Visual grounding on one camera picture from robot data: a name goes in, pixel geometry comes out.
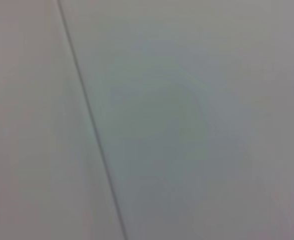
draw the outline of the white wall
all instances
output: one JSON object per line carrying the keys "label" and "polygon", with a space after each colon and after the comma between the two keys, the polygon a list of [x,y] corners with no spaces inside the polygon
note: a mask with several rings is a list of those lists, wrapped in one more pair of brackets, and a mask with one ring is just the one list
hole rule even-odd
{"label": "white wall", "polygon": [[0,0],[0,240],[121,239],[57,10]]}
{"label": "white wall", "polygon": [[62,3],[129,239],[294,239],[294,1]]}

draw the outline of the dark line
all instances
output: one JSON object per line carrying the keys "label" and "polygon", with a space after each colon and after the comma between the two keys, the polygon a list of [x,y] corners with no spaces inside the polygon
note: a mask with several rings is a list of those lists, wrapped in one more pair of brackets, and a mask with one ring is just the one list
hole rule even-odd
{"label": "dark line", "polygon": [[86,92],[83,77],[82,77],[82,74],[81,74],[81,71],[80,71],[79,62],[78,62],[78,59],[77,59],[77,56],[76,56],[74,46],[73,46],[72,41],[71,41],[71,35],[70,35],[69,29],[68,29],[66,17],[65,17],[64,12],[63,12],[63,7],[62,7],[62,4],[61,4],[60,0],[57,0],[57,2],[58,2],[60,16],[61,16],[61,19],[62,19],[62,22],[63,22],[63,27],[64,27],[64,30],[65,30],[67,40],[68,40],[68,44],[69,44],[71,54],[72,54],[72,57],[73,57],[73,61],[74,61],[74,64],[76,66],[77,73],[78,73],[78,76],[79,76],[79,80],[80,80],[80,83],[81,83],[81,88],[82,88],[82,91],[83,91],[83,95],[85,97],[85,102],[86,102],[87,109],[88,109],[89,116],[90,116],[90,120],[91,120],[91,123],[92,123],[92,128],[93,128],[93,130],[94,130],[94,132],[96,134],[96,139],[97,139],[97,142],[98,142],[98,148],[99,148],[99,151],[100,151],[100,154],[101,154],[101,157],[102,157],[102,162],[103,162],[103,165],[104,165],[104,168],[105,168],[105,171],[106,171],[107,179],[108,179],[110,190],[111,190],[111,195],[112,195],[113,201],[115,203],[116,212],[117,212],[118,219],[119,219],[119,222],[120,222],[121,231],[122,231],[124,239],[129,240],[128,233],[126,231],[125,224],[124,224],[124,221],[123,221],[123,217],[122,217],[122,214],[121,214],[121,211],[120,211],[119,202],[118,202],[117,197],[116,197],[114,185],[112,183],[112,178],[111,178],[111,175],[110,175],[110,171],[109,171],[109,168],[108,168],[106,157],[105,157],[105,154],[104,154],[103,149],[102,149],[102,145],[101,145],[97,125],[96,125],[96,122],[95,122],[94,117],[93,117],[92,109],[90,107],[90,102],[89,102],[88,94]]}

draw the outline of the white surface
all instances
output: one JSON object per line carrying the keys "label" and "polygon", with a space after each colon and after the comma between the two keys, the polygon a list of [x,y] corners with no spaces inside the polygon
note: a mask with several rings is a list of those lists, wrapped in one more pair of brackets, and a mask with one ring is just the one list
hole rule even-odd
{"label": "white surface", "polygon": [[121,239],[61,27],[54,1],[0,0],[0,240]]}
{"label": "white surface", "polygon": [[294,239],[294,1],[62,2],[129,239]]}

